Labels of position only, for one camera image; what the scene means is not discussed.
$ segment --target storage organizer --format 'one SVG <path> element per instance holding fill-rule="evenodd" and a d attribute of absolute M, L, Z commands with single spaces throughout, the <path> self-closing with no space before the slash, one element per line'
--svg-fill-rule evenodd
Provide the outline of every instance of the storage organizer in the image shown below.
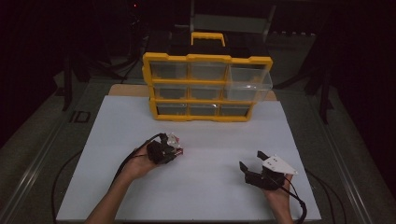
<path fill-rule="evenodd" d="M 154 31 L 143 56 L 155 119 L 248 121 L 272 89 L 272 59 L 256 34 Z"/>

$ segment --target yellow handle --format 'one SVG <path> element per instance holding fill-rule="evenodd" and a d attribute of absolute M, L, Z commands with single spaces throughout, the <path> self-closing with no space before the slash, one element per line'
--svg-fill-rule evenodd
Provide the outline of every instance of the yellow handle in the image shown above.
<path fill-rule="evenodd" d="M 221 44 L 225 47 L 224 36 L 220 33 L 202 33 L 192 32 L 191 33 L 191 44 L 194 45 L 194 39 L 219 39 Z"/>

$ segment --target dark floor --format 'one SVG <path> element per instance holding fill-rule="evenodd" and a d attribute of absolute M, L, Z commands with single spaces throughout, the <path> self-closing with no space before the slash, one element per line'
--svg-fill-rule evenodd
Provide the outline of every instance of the dark floor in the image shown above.
<path fill-rule="evenodd" d="M 297 74 L 314 40 L 314 36 L 269 36 L 275 84 Z M 138 64 L 125 83 L 143 83 L 140 68 Z M 319 97 L 303 91 L 306 81 L 275 90 L 305 168 L 336 192 L 347 223 L 396 223 L 396 202 L 339 100 L 337 89 L 331 88 L 332 109 L 327 111 L 329 124 L 325 125 L 318 116 Z M 101 102 L 115 83 L 100 74 L 89 83 L 75 81 L 74 101 L 68 111 L 62 112 L 63 97 L 52 95 L 4 145 L 0 150 L 1 223 L 52 222 L 51 202 L 57 212 L 77 165 L 77 153 L 84 148 Z M 72 122 L 73 111 L 90 112 L 91 118 L 85 123 Z M 311 223 L 333 223 L 332 210 L 336 223 L 345 223 L 343 207 L 335 194 L 329 190 L 329 202 L 319 182 L 308 177 L 322 215 L 322 220 Z"/>

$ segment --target white tabletop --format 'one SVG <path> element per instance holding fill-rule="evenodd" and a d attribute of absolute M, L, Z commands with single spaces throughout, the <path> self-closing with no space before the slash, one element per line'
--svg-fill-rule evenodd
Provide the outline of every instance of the white tabletop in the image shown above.
<path fill-rule="evenodd" d="M 58 220 L 81 221 L 105 195 L 123 159 L 156 133 L 174 133 L 184 155 L 136 180 L 116 220 L 257 221 L 273 219 L 261 191 L 245 183 L 242 161 L 260 172 L 261 150 L 277 155 L 299 174 L 292 179 L 307 206 L 307 220 L 320 219 L 280 102 L 255 105 L 251 121 L 154 120 L 146 97 L 107 96 L 64 196 Z M 293 218 L 302 209 L 290 198 Z"/>

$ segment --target clear plastic bin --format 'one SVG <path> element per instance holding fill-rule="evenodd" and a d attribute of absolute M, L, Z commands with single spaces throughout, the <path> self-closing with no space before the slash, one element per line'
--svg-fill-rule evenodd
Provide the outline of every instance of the clear plastic bin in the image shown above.
<path fill-rule="evenodd" d="M 272 88 L 272 80 L 268 74 L 263 83 L 234 82 L 226 85 L 223 99 L 227 101 L 263 101 Z"/>
<path fill-rule="evenodd" d="M 223 80 L 226 63 L 190 63 L 191 78 L 200 80 Z"/>
<path fill-rule="evenodd" d="M 264 64 L 232 64 L 227 80 L 230 82 L 262 83 L 268 71 Z"/>
<path fill-rule="evenodd" d="M 154 84 L 155 97 L 158 99 L 186 99 L 187 85 Z"/>
<path fill-rule="evenodd" d="M 250 105 L 221 105 L 219 116 L 238 116 L 244 117 L 248 114 Z"/>
<path fill-rule="evenodd" d="M 190 98 L 196 100 L 219 100 L 222 92 L 220 85 L 190 85 Z"/>
<path fill-rule="evenodd" d="M 190 115 L 194 116 L 216 116 L 219 105 L 189 104 Z"/>
<path fill-rule="evenodd" d="M 187 78 L 187 63 L 178 62 L 150 62 L 153 78 Z"/>
<path fill-rule="evenodd" d="M 186 104 L 157 103 L 158 115 L 186 115 Z"/>

